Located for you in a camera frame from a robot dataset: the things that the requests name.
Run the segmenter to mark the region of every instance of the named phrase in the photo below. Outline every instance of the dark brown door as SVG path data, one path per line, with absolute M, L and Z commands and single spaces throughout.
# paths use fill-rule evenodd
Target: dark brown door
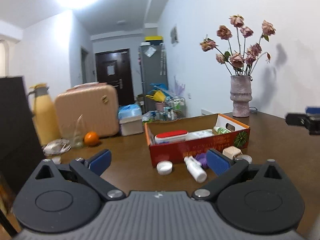
M 129 49 L 96 53 L 99 82 L 113 85 L 120 106 L 134 104 Z

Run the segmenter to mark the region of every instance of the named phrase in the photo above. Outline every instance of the orange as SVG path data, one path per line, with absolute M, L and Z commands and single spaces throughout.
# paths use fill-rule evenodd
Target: orange
M 99 136 L 96 132 L 88 132 L 84 137 L 84 144 L 88 146 L 96 146 L 99 143 Z

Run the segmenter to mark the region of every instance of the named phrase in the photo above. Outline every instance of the red cardboard box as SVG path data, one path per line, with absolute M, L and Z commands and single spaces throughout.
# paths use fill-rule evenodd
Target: red cardboard box
M 154 137 L 159 133 L 187 130 L 188 132 L 212 129 L 214 126 L 234 130 L 231 133 L 186 140 L 174 143 L 155 144 Z M 186 156 L 196 156 L 214 148 L 220 152 L 229 146 L 246 148 L 249 143 L 250 127 L 223 114 L 211 114 L 174 121 L 145 123 L 145 133 L 149 145 L 151 162 L 156 167 L 160 161 L 183 163 Z

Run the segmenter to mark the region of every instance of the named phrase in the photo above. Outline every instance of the brown table surface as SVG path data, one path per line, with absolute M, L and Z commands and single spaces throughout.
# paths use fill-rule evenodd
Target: brown table surface
M 284 119 L 268 114 L 236 119 L 251 127 L 249 147 L 243 153 L 255 164 L 275 159 L 302 195 L 305 212 L 298 232 L 306 236 L 320 213 L 320 136 L 310 136 L 304 127 L 289 127 Z M 112 163 L 102 177 L 126 194 L 131 190 L 183 190 L 191 194 L 202 185 L 195 182 L 184 163 L 174 165 L 170 175 L 160 176 L 151 165 L 144 134 L 107 138 L 97 147 L 72 149 L 61 156 L 62 163 L 76 157 L 87 159 L 105 148 L 112 152 Z M 208 179 L 216 177 L 211 170 L 207 174 Z

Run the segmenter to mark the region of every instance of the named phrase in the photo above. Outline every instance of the ceramic vase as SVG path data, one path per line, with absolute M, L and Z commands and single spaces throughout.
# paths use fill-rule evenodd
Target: ceramic vase
M 232 115 L 248 117 L 249 102 L 252 100 L 250 76 L 231 76 L 230 99 L 233 101 Z

